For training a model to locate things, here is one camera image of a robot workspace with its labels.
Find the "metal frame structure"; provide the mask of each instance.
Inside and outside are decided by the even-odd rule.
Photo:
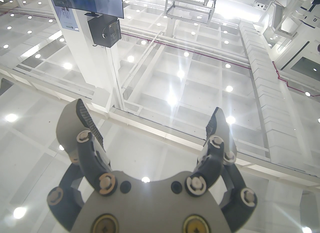
[[[190,23],[197,23],[200,25],[209,25],[212,16],[215,12],[215,4],[217,0],[201,0],[201,1],[196,1],[196,0],[166,0],[165,3],[165,15],[173,18],[173,19],[178,19],[178,20],[184,20]],[[183,10],[185,12],[189,12],[191,14],[197,12],[201,13],[207,16],[207,21],[206,19],[203,19],[202,21],[200,20],[193,20],[191,18],[186,18],[183,16],[175,15],[174,8],[179,8],[180,10]]]

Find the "sign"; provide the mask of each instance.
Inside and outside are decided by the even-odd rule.
[[[66,7],[55,6],[53,0],[51,0],[54,10],[58,16],[62,28],[79,32],[75,16],[73,15],[72,9]]]

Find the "recessed light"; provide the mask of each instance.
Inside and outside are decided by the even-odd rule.
[[[236,119],[233,116],[228,116],[225,120],[229,125],[232,125],[236,122]]]
[[[227,92],[232,92],[232,91],[233,91],[233,87],[230,86],[230,85],[228,85],[228,86],[225,88],[225,90],[226,90]]]
[[[63,64],[63,67],[64,67],[65,69],[72,69],[72,65],[71,65],[70,63],[64,63],[64,64]]]
[[[26,209],[24,207],[17,207],[13,212],[13,216],[15,219],[20,219],[25,215],[25,213]]]
[[[129,56],[127,60],[128,60],[128,62],[131,63],[131,62],[133,62],[135,60],[135,57],[134,56]]]
[[[144,183],[147,183],[147,182],[150,182],[150,179],[148,177],[143,177],[141,181],[143,181]]]
[[[182,79],[184,77],[184,71],[183,70],[179,70],[177,73],[177,76]]]
[[[8,114],[5,119],[10,122],[10,123],[13,123],[15,120],[18,119],[18,116],[15,115],[15,114]]]

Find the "black box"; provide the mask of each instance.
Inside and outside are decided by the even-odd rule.
[[[121,39],[120,22],[117,17],[101,15],[88,21],[93,42],[97,45],[112,47]]]

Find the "ceiling light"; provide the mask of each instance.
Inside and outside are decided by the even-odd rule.
[[[144,183],[147,183],[147,182],[150,182],[150,179],[148,177],[143,177],[141,181],[143,181]]]
[[[15,114],[8,114],[8,115],[5,117],[5,119],[6,119],[8,122],[12,123],[12,122],[14,122],[15,120],[18,119],[18,116],[15,115]]]
[[[177,73],[177,76],[182,79],[184,77],[184,71],[183,70],[179,70]]]
[[[232,125],[236,122],[236,119],[233,116],[228,116],[225,120],[229,125]]]
[[[312,230],[309,227],[305,226],[302,228],[302,232],[303,233],[312,233]]]
[[[127,60],[128,60],[128,62],[131,63],[131,62],[133,62],[135,60],[135,57],[134,56],[129,56]]]
[[[17,207],[13,212],[13,216],[15,219],[20,219],[25,215],[25,213],[26,209],[24,207]]]
[[[225,90],[226,90],[227,92],[232,92],[232,91],[233,91],[233,87],[230,86],[230,85],[228,85],[228,86],[225,88]]]
[[[63,64],[63,67],[64,67],[65,69],[72,69],[72,65],[71,65],[70,63],[64,63],[64,64]]]

